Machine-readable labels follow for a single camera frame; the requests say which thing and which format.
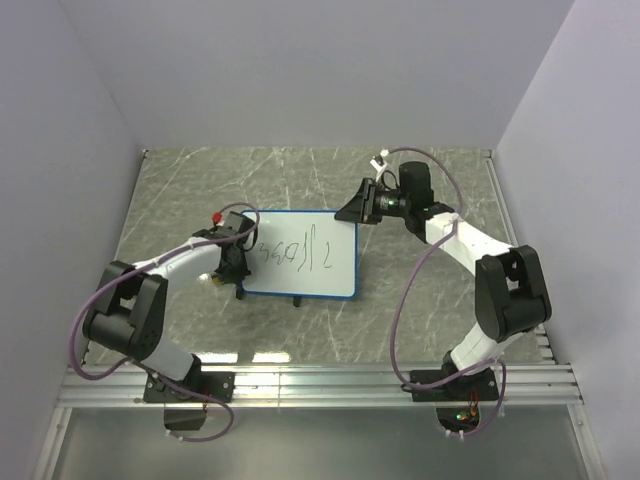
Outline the blue framed whiteboard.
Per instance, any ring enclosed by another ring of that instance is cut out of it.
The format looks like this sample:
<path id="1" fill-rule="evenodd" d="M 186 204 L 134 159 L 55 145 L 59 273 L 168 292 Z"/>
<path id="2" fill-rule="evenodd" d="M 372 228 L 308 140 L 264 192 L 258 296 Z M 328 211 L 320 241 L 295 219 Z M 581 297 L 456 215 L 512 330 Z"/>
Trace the blue framed whiteboard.
<path id="1" fill-rule="evenodd" d="M 358 293 L 358 226 L 333 210 L 262 210 L 246 254 L 249 294 L 352 299 Z"/>

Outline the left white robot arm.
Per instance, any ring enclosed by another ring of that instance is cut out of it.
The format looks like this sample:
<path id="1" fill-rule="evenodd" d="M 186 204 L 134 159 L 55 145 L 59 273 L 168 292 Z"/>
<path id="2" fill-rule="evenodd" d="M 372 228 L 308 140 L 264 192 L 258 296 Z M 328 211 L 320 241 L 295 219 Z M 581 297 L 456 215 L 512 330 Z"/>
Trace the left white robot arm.
<path id="1" fill-rule="evenodd" d="M 80 310 L 72 330 L 137 364 L 162 382 L 180 402 L 213 397 L 228 402 L 230 378 L 212 384 L 200 358 L 164 333 L 166 303 L 171 293 L 208 275 L 222 284 L 240 285 L 250 275 L 246 253 L 258 238 L 260 216 L 231 211 L 213 226 L 192 234 L 180 246 L 134 264 L 111 262 L 95 294 Z M 124 361 L 116 363 L 121 366 Z"/>

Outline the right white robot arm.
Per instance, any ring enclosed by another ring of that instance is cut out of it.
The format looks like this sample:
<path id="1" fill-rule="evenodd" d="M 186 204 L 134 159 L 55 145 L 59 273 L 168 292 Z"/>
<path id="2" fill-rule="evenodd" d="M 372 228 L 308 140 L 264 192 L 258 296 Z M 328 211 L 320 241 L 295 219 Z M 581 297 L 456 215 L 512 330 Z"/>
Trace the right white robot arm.
<path id="1" fill-rule="evenodd" d="M 476 374 L 498 362 L 515 340 L 550 319 L 551 302 L 538 253 L 528 245 L 512 246 L 483 233 L 456 209 L 436 201 L 426 163 L 401 164 L 393 189 L 383 181 L 389 170 L 383 157 L 375 156 L 371 164 L 375 177 L 364 178 L 334 218 L 363 225 L 400 218 L 427 245 L 429 254 L 441 250 L 473 275 L 475 323 L 445 357 L 441 379 L 418 384 L 398 377 L 409 391 L 442 386 L 448 397 L 464 399 L 476 388 Z"/>

